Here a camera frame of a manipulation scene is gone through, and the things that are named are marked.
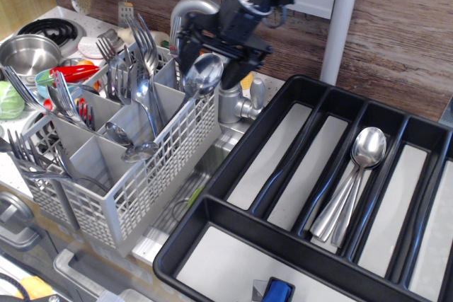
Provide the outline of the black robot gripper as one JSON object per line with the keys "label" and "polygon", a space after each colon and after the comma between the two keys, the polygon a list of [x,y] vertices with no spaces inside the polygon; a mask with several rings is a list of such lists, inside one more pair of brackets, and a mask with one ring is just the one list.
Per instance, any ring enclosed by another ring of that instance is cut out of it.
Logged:
{"label": "black robot gripper", "polygon": [[206,49],[228,58],[221,88],[232,88],[273,52],[255,33],[273,11],[273,0],[224,0],[215,14],[189,13],[178,33],[179,69],[187,74],[200,51]]}

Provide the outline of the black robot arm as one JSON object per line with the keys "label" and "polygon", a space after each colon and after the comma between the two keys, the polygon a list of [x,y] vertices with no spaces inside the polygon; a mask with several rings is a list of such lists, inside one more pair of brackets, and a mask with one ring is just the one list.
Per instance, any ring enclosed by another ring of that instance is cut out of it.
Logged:
{"label": "black robot arm", "polygon": [[221,84],[230,89],[251,71],[259,69],[273,48],[254,31],[276,8],[285,8],[294,0],[223,0],[214,14],[190,13],[183,20],[178,63],[187,73],[206,49],[229,59]]}

